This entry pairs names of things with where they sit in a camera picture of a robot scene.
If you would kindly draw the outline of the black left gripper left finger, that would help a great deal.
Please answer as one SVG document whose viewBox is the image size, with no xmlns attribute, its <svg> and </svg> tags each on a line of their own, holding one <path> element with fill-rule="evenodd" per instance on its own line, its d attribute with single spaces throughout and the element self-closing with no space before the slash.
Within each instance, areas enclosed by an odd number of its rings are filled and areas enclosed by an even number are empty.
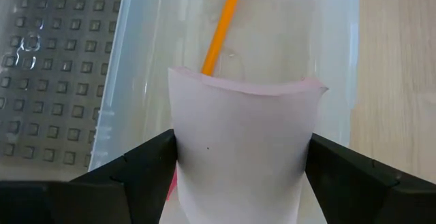
<svg viewBox="0 0 436 224">
<path fill-rule="evenodd" d="M 158 223 L 177 160 L 169 129 L 71 181 L 1 181 L 2 223 Z"/>
</svg>

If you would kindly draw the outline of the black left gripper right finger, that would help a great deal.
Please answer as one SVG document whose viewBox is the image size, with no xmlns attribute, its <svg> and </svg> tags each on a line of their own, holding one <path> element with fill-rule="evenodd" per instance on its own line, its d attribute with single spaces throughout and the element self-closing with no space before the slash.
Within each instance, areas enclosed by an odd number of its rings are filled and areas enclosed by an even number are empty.
<svg viewBox="0 0 436 224">
<path fill-rule="evenodd" d="M 435 222 L 435 184 L 320 135 L 305 173 L 328 223 Z"/>
</svg>

